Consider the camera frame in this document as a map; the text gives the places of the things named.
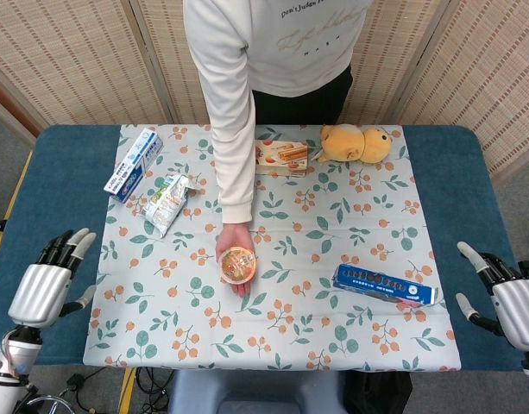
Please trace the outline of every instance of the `white sweatshirt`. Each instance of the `white sweatshirt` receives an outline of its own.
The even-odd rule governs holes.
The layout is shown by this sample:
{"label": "white sweatshirt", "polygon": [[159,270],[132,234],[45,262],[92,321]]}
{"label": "white sweatshirt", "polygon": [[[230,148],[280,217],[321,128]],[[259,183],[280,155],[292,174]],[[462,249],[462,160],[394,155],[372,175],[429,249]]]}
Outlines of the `white sweatshirt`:
{"label": "white sweatshirt", "polygon": [[371,1],[184,0],[187,41],[211,119],[224,223],[252,219],[251,91],[297,97],[341,74]]}

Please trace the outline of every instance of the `woven panel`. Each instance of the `woven panel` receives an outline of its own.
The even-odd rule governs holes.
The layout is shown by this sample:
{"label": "woven panel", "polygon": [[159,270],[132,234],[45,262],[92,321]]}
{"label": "woven panel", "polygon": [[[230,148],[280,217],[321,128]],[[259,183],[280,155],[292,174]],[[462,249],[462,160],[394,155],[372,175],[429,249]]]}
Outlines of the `woven panel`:
{"label": "woven panel", "polygon": [[138,0],[178,123],[208,123],[198,72],[187,47],[181,0]]}
{"label": "woven panel", "polygon": [[0,0],[0,69],[49,123],[164,123],[119,0]]}
{"label": "woven panel", "polygon": [[442,0],[375,0],[352,57],[354,83],[341,120],[381,123]]}
{"label": "woven panel", "polygon": [[529,0],[461,1],[401,123],[475,131],[492,176],[529,149]]}
{"label": "woven panel", "polygon": [[[379,123],[442,0],[376,0],[356,43],[355,83],[342,119]],[[206,123],[198,74],[186,44],[180,0],[139,0],[179,121]]]}

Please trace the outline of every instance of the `table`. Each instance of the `table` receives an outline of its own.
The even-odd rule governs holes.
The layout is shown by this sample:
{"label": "table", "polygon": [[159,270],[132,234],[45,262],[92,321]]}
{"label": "table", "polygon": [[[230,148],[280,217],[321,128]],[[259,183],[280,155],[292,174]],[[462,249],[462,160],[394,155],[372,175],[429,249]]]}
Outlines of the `table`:
{"label": "table", "polygon": [[[23,269],[43,243],[69,226],[88,225],[101,235],[108,198],[100,189],[112,172],[119,128],[58,126],[38,140],[0,250],[0,337],[10,327],[5,310]],[[462,366],[519,369],[519,354],[468,325],[454,299],[455,292],[466,292],[479,310],[494,313],[473,270],[457,255],[457,241],[513,261],[476,137],[459,127],[404,127],[404,132]],[[97,259],[93,249],[71,296],[93,282]],[[88,321],[88,312],[79,312],[45,331],[39,362],[80,362]]]}
{"label": "table", "polygon": [[[249,231],[258,268],[243,300],[220,283],[214,258],[222,217],[211,131],[174,128],[156,127],[164,149],[128,202],[109,201],[85,364],[459,369],[442,299],[414,310],[331,284],[347,262],[440,287],[401,127],[378,127],[393,137],[381,164],[311,160],[305,177],[257,176]],[[117,162],[142,129],[122,127]],[[312,158],[320,129],[268,126],[255,135],[305,142]],[[188,174],[198,190],[160,238],[140,217],[169,173]]]}

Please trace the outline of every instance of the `black pants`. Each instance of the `black pants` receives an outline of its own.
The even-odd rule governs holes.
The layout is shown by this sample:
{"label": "black pants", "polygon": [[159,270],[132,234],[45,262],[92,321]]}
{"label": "black pants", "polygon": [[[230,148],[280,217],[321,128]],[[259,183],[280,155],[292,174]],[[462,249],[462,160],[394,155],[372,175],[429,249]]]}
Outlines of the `black pants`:
{"label": "black pants", "polygon": [[276,97],[253,91],[259,125],[334,125],[343,110],[352,75],[350,66],[330,83],[300,97]]}

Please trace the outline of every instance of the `snack box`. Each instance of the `snack box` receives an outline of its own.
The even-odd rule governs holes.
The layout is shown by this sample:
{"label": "snack box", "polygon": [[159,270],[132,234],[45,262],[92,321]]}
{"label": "snack box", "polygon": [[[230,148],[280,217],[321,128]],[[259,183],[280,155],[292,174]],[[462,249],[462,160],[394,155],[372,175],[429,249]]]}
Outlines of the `snack box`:
{"label": "snack box", "polygon": [[304,177],[308,146],[304,142],[256,141],[256,173]]}
{"label": "snack box", "polygon": [[112,198],[124,203],[142,181],[143,174],[153,164],[162,146],[162,140],[156,132],[149,128],[143,129],[107,181],[104,190]]}
{"label": "snack box", "polygon": [[404,302],[412,307],[435,303],[436,289],[360,267],[340,265],[332,279],[336,287],[387,302]]}

